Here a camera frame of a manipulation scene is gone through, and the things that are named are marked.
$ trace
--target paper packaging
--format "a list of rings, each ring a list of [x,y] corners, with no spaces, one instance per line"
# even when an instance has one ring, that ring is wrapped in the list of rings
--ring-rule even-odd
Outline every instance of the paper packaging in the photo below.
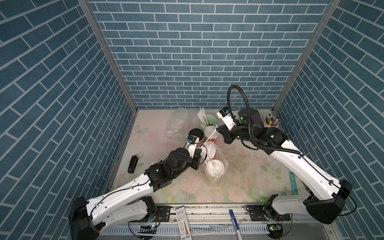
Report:
[[[181,240],[192,240],[189,230],[189,224],[187,219],[187,214],[185,213],[185,207],[181,206],[175,210],[177,224],[179,226],[179,232]]]

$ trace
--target marker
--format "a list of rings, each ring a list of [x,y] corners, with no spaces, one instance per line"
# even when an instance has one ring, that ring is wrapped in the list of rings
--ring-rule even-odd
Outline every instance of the marker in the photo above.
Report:
[[[241,234],[240,234],[239,226],[237,225],[237,221],[236,221],[235,215],[233,214],[232,209],[229,210],[229,214],[231,215],[232,223],[233,223],[233,226],[235,227],[235,230],[236,230],[237,239],[243,240],[243,238],[241,237]]]

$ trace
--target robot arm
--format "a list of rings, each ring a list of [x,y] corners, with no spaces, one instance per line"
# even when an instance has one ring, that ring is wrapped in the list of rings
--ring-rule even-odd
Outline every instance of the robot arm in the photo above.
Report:
[[[189,167],[197,170],[201,149],[199,139],[189,136],[185,148],[177,148],[168,157],[151,165],[133,181],[88,201],[82,196],[72,203],[68,220],[73,240],[94,240],[99,232],[123,222],[151,220],[157,207],[147,195],[172,183]]]
[[[272,195],[264,205],[266,216],[273,220],[283,214],[310,214],[319,222],[332,223],[341,213],[345,199],[352,191],[352,185],[347,180],[339,181],[322,170],[301,153],[279,129],[266,128],[262,123],[255,124],[250,115],[248,115],[250,118],[247,119],[249,121],[247,125],[240,124],[234,120],[228,108],[229,106],[217,113],[225,124],[216,130],[223,135],[225,143],[231,144],[235,139],[239,139],[245,147],[250,148],[244,144],[244,141],[251,141],[258,149],[282,162],[310,189],[310,192],[304,195]]]

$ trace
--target blue brick wall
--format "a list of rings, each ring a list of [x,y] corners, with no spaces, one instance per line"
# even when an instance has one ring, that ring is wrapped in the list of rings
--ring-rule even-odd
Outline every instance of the blue brick wall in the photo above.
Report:
[[[91,0],[139,108],[271,108],[329,0]],[[243,106],[236,96],[234,106]]]
[[[0,1],[0,239],[67,238],[130,115],[77,0]]]
[[[342,0],[279,109],[295,144],[353,184],[358,210],[336,220],[345,239],[383,239],[383,12]]]

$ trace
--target table surface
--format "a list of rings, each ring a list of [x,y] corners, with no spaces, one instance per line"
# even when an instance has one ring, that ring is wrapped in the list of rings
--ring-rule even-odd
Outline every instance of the table surface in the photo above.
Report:
[[[175,110],[139,110],[121,159],[113,188],[116,189],[144,173],[152,163],[165,159],[170,151],[183,147],[184,142],[164,137],[169,116]],[[216,116],[218,109],[207,109]],[[198,109],[189,109],[188,131],[199,127]],[[259,110],[267,115],[269,110]],[[222,125],[217,118],[217,125]],[[212,186],[202,168],[187,169],[172,184],[151,194],[156,203],[229,203],[265,202],[271,194],[292,195],[289,169],[262,150],[245,148],[239,140],[225,144],[222,135],[216,142],[229,162],[221,181]],[[139,157],[135,172],[127,172],[133,155]],[[299,194],[305,193],[301,180],[296,176]]]

